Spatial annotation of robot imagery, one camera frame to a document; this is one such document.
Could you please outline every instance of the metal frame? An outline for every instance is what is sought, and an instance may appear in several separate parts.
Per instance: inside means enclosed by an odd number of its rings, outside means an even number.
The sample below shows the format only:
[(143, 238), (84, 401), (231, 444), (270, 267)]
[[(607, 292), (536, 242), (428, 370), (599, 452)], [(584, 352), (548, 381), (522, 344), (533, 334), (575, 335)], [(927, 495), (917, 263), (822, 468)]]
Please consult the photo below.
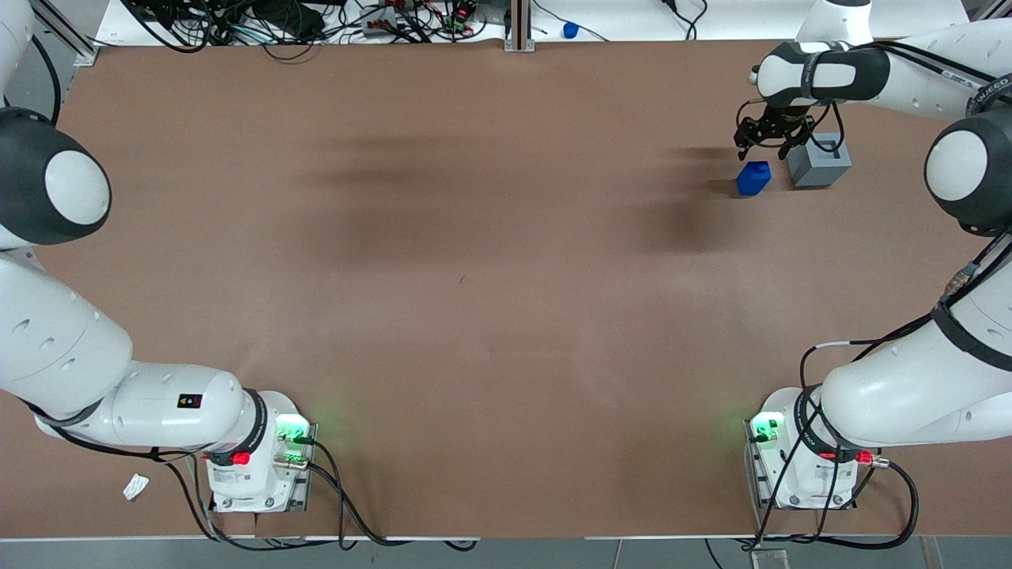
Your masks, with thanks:
[(98, 50), (91, 44), (88, 37), (74, 29), (67, 16), (63, 15), (56, 6), (49, 0), (29, 0), (31, 11), (35, 13), (35, 18), (43, 22), (46, 27), (53, 30), (53, 34), (77, 54), (74, 60), (74, 67), (91, 67), (95, 65), (95, 58), (98, 57)]
[(980, 9), (969, 18), (973, 21), (1002, 18), (1012, 13), (1012, 0), (994, 0)]
[(510, 0), (509, 36), (504, 44), (507, 52), (534, 53), (534, 39), (530, 36), (530, 0)]

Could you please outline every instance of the table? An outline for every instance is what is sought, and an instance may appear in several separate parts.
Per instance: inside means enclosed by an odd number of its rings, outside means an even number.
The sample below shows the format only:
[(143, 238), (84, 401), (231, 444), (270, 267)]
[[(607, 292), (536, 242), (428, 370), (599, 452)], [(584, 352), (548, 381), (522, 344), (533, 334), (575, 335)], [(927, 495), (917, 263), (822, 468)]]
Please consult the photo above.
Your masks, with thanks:
[[(983, 245), (923, 187), (945, 125), (881, 109), (843, 109), (855, 166), (832, 188), (790, 190), (754, 151), (774, 179), (734, 198), (735, 109), (772, 46), (109, 49), (61, 128), (111, 217), (37, 254), (135, 357), (289, 395), (381, 534), (747, 535), (741, 421), (808, 346), (925, 312)], [(852, 355), (824, 351), (812, 381)], [(31, 452), (0, 465), (0, 536), (195, 534), (163, 468), (50, 438), (11, 397), (0, 414), (0, 453)], [(891, 450), (919, 533), (1012, 533), (1010, 450)], [(827, 531), (899, 531), (902, 483), (867, 492)], [(308, 512), (229, 531), (334, 535), (333, 504), (316, 485)]]
[[(686, 24), (660, 0), (538, 0), (542, 6), (605, 37), (620, 42), (664, 42), (685, 38)], [(813, 0), (709, 0), (699, 20), (700, 39), (789, 39), (794, 37), (811, 9)], [(357, 7), (349, 1), (349, 19)], [(701, 0), (680, 0), (679, 11), (694, 18)], [(571, 42), (562, 36), (563, 22), (537, 7), (531, 24), (535, 42)], [(327, 18), (336, 23), (336, 14)], [(871, 32), (875, 37), (905, 37), (966, 23), (959, 0), (875, 0), (871, 10)], [(489, 25), (480, 39), (502, 37), (502, 26)], [(96, 38), (123, 46), (157, 46), (118, 0), (109, 2)], [(576, 40), (596, 40), (580, 33)]]

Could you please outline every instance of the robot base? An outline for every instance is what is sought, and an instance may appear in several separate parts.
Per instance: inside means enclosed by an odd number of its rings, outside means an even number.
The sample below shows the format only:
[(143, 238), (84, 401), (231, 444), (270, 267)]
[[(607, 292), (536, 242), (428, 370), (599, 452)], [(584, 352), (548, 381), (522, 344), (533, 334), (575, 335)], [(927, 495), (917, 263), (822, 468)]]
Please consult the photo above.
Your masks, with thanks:
[(299, 415), (290, 399), (262, 391), (267, 406), (263, 440), (250, 453), (246, 465), (217, 466), (208, 461), (207, 479), (214, 491), (215, 510), (268, 513), (304, 511), (309, 498), (310, 471), (315, 446), (297, 444), (286, 437), (316, 436), (316, 425)]
[[(799, 388), (777, 390), (763, 404), (762, 411), (745, 423), (746, 471), (753, 500), (764, 509), (773, 493), (777, 479), (783, 476), (773, 505), (781, 509), (823, 509), (830, 487), (833, 497), (829, 507), (849, 505), (857, 478), (857, 463), (850, 461), (836, 467), (833, 483), (833, 461), (813, 453), (804, 442), (784, 470), (784, 462), (797, 441), (797, 426), (793, 419), (794, 402)], [(768, 440), (757, 441), (765, 435)]]

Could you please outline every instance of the black band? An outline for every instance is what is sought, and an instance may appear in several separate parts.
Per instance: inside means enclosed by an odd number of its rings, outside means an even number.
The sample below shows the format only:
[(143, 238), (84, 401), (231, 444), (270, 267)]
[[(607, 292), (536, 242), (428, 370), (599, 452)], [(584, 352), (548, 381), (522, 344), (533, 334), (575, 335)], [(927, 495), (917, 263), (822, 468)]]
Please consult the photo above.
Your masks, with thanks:
[[(826, 415), (822, 411), (822, 405), (817, 405), (816, 402), (812, 400), (812, 394), (819, 387), (821, 387), (821, 384), (805, 388), (802, 390), (802, 394), (797, 396), (797, 399), (794, 400), (794, 424), (797, 426), (797, 432), (800, 435), (802, 440), (805, 442), (805, 445), (808, 446), (809, 451), (812, 451), (822, 458), (826, 458), (827, 455), (833, 455), (833, 459), (826, 459), (828, 461), (849, 463), (857, 458), (857, 445), (840, 436), (836, 429), (829, 424), (828, 420), (826, 420)], [(823, 425), (836, 439), (836, 444), (826, 442), (820, 438), (811, 427), (805, 426), (808, 424), (809, 417), (812, 415), (812, 413), (808, 412), (808, 403), (811, 403), (812, 406), (816, 408), (819, 413), (818, 417), (822, 417)], [(837, 454), (837, 445), (841, 446), (839, 454)]]
[(95, 412), (95, 409), (98, 409), (98, 406), (102, 404), (102, 400), (99, 399), (84, 409), (81, 409), (76, 415), (70, 417), (69, 419), (54, 419), (49, 415), (49, 413), (43, 411), (43, 409), (37, 405), (29, 403), (23, 399), (21, 399), (21, 402), (28, 406), (28, 410), (34, 413), (35, 416), (38, 417), (39, 421), (54, 428), (67, 428), (84, 422), (84, 420), (90, 417), (91, 414)]
[(260, 441), (263, 440), (264, 431), (267, 429), (267, 403), (264, 402), (260, 394), (255, 390), (245, 388), (243, 391), (248, 393), (250, 398), (253, 399), (253, 404), (256, 408), (256, 417), (253, 419), (255, 424), (253, 425), (253, 430), (235, 449), (231, 449), (226, 453), (205, 453), (207, 460), (220, 467), (231, 467), (233, 465), (232, 456), (236, 453), (252, 453), (255, 451), (260, 445)]
[(977, 94), (966, 101), (966, 116), (984, 112), (1003, 95), (1012, 93), (1012, 73), (1003, 75), (978, 89)]
[(1012, 357), (985, 344), (971, 334), (956, 321), (945, 303), (938, 303), (931, 309), (931, 320), (935, 321), (942, 335), (952, 345), (973, 355), (981, 361), (1005, 372), (1012, 372)]
[(805, 67), (802, 68), (802, 97), (806, 99), (814, 99), (815, 95), (812, 94), (813, 81), (816, 76), (816, 66), (819, 64), (819, 59), (822, 58), (823, 54), (827, 52), (816, 52), (805, 58)]

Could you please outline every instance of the white paper scrap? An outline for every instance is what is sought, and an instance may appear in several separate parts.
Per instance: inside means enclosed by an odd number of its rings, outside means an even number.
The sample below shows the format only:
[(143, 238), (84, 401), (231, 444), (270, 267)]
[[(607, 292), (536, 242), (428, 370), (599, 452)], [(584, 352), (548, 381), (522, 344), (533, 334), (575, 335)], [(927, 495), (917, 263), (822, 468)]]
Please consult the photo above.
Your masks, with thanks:
[(130, 484), (123, 488), (123, 497), (133, 501), (138, 494), (144, 491), (149, 482), (151, 482), (151, 479), (140, 474), (135, 474), (134, 478), (130, 479)]

